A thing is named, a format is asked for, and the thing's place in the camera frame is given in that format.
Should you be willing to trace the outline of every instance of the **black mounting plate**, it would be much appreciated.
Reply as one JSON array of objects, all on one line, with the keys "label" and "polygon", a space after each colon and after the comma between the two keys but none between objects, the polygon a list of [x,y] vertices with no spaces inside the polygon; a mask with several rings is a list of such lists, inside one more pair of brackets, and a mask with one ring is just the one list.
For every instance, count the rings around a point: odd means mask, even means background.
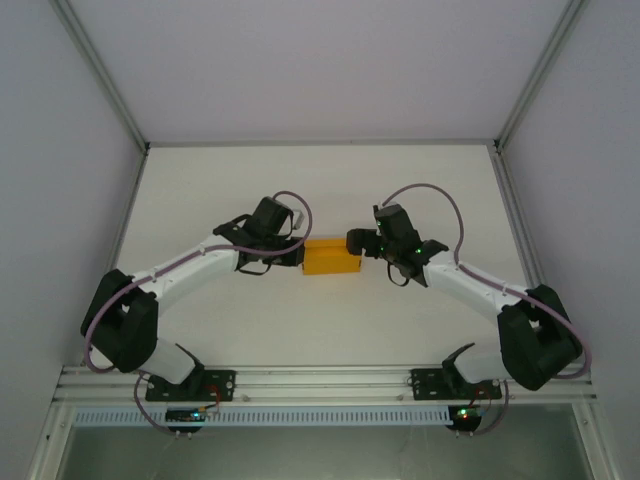
[{"label": "black mounting plate", "polygon": [[147,385],[147,402],[203,402],[216,401],[216,389],[220,402],[231,402],[236,388],[234,370],[204,370],[199,372],[197,384],[174,385],[164,378],[151,375]]},{"label": "black mounting plate", "polygon": [[492,400],[502,398],[500,385],[494,386],[490,380],[469,384],[469,392],[455,393],[445,381],[442,368],[414,368],[410,382],[414,400],[471,400],[477,388],[489,392]]}]

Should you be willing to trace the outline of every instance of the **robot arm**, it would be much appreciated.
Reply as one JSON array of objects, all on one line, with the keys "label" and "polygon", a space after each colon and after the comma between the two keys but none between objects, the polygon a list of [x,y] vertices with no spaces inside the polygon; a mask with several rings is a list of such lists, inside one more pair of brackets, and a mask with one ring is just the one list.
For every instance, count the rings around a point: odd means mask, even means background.
[{"label": "robot arm", "polygon": [[[389,267],[399,270],[406,279],[404,285],[415,281],[425,288],[439,289],[498,327],[499,341],[465,345],[443,361],[443,373],[452,390],[468,390],[471,384],[506,378],[537,390],[580,356],[580,342],[566,328],[520,297],[532,297],[566,318],[562,303],[551,288],[510,285],[456,262],[446,245],[436,240],[423,241],[398,204],[374,207],[374,216],[378,230],[355,229],[347,234],[351,254],[361,255],[364,251],[367,257],[383,258]],[[488,283],[501,285],[502,289]]]},{"label": "robot arm", "polygon": [[[242,269],[248,263],[261,260],[267,271],[272,265],[299,265],[310,226],[305,237],[289,238],[302,223],[302,213],[297,221],[295,216],[287,206],[265,197],[252,215],[220,225],[213,235],[172,260],[133,276],[117,269],[107,273],[81,333],[121,372],[141,370],[182,384],[203,367],[184,348],[158,338],[158,316],[208,281],[236,270],[253,273]],[[291,232],[280,235],[287,220]],[[108,302],[111,306],[105,310]]]}]

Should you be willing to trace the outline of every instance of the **glass panel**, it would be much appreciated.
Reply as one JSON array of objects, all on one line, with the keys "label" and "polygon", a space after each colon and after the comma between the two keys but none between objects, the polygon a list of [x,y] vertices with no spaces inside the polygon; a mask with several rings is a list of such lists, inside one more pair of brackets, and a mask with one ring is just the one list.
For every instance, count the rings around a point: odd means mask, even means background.
[{"label": "glass panel", "polygon": [[513,407],[500,427],[207,429],[175,440],[151,428],[75,428],[58,480],[590,479],[569,406]]}]

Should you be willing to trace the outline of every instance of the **white panel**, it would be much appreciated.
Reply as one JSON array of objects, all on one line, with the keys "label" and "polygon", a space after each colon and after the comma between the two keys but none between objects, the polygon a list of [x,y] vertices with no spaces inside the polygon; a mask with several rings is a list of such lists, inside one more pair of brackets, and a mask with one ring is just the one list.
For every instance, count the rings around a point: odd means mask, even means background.
[{"label": "white panel", "polygon": [[48,2],[0,2],[0,478],[26,475],[136,147]]},{"label": "white panel", "polygon": [[72,0],[151,141],[494,138],[564,0]]},{"label": "white panel", "polygon": [[625,478],[640,470],[640,3],[594,0],[507,151],[544,272],[593,347]]},{"label": "white panel", "polygon": [[[524,281],[487,149],[479,146],[152,149],[119,267],[158,264],[284,188],[310,203],[315,236],[373,228],[372,205],[417,181],[441,185],[459,202],[462,258]],[[455,244],[457,223],[444,197],[425,189],[399,200],[424,238]],[[372,259],[356,274],[231,273],[177,303],[159,324],[162,336],[210,365],[438,363],[464,343],[496,335],[443,293],[393,286],[385,263]]]}]

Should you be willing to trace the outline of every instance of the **yellow block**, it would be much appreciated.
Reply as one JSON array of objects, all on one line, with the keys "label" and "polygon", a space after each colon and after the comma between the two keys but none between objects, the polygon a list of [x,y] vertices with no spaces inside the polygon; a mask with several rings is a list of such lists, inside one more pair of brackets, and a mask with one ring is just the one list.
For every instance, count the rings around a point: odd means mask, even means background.
[{"label": "yellow block", "polygon": [[346,238],[321,238],[304,242],[304,262],[302,272],[305,275],[323,275],[328,273],[354,273],[360,271],[362,258],[350,255]]}]

